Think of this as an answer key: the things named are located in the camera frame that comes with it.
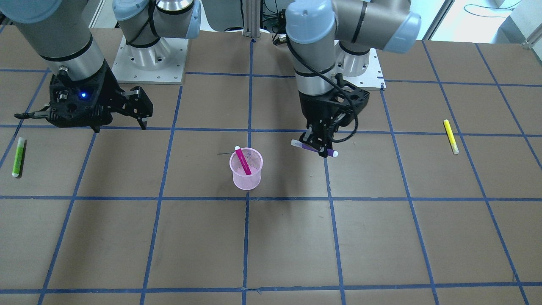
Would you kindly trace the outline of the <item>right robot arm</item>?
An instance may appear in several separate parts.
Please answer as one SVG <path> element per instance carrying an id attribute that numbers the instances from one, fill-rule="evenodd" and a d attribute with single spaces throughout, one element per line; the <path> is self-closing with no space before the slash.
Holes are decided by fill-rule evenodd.
<path id="1" fill-rule="evenodd" d="M 153 103 L 140 86 L 122 89 L 88 24 L 85 0 L 2 0 L 11 19 L 53 72 L 49 102 L 19 120 L 44 119 L 58 128 L 90 127 L 95 133 L 112 123 L 113 113 L 137 120 L 142 130 Z M 139 69 L 161 68 L 171 58 L 166 39 L 195 39 L 201 29 L 199 0 L 115 0 L 116 20 L 130 60 Z"/>

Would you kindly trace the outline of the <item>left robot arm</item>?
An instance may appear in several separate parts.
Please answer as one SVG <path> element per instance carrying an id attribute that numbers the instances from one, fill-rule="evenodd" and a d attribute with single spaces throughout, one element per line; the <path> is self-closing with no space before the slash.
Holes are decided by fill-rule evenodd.
<path id="1" fill-rule="evenodd" d="M 286 43 L 293 57 L 306 131 L 302 147 L 335 157 L 333 144 L 358 129 L 370 92 L 347 81 L 370 63 L 371 50 L 404 54 L 416 41 L 422 19 L 409 0 L 295 0 L 286 8 Z M 354 124 L 345 138 L 340 127 Z"/>

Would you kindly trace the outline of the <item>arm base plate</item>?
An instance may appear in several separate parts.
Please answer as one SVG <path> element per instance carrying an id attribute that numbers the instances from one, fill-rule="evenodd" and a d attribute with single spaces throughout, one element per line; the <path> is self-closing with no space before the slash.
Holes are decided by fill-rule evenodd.
<path id="1" fill-rule="evenodd" d="M 154 46 L 136 48 L 123 37 L 111 70 L 118 83 L 181 85 L 189 42 L 162 37 Z"/>
<path id="2" fill-rule="evenodd" d="M 376 49 L 371 48 L 364 55 L 352 55 L 337 43 L 335 51 L 335 72 L 341 73 L 344 80 L 368 91 L 386 89 Z"/>

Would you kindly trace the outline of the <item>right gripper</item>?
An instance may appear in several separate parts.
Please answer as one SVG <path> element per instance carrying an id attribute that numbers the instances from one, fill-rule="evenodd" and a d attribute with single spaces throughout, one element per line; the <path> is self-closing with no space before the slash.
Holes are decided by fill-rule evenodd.
<path id="1" fill-rule="evenodd" d="M 153 103 L 143 87 L 123 92 L 110 70 L 71 80 L 66 72 L 53 75 L 49 83 L 49 104 L 39 111 L 15 114 L 17 119 L 45 119 L 59 128 L 90 127 L 95 133 L 112 123 L 113 113 L 131 116 L 142 130 L 153 116 Z"/>

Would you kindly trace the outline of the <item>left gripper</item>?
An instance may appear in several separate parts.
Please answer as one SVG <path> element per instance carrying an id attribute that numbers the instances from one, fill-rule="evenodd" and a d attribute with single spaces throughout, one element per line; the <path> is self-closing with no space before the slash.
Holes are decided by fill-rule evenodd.
<path id="1" fill-rule="evenodd" d="M 332 147 L 332 137 L 340 127 L 351 123 L 353 136 L 359 128 L 359 114 L 366 108 L 370 92 L 356 87 L 351 82 L 339 80 L 337 84 L 325 93 L 309 95 L 299 91 L 301 110 L 307 120 L 306 131 L 300 135 L 302 144 L 313 147 L 314 137 L 319 136 L 322 158 L 335 158 Z"/>

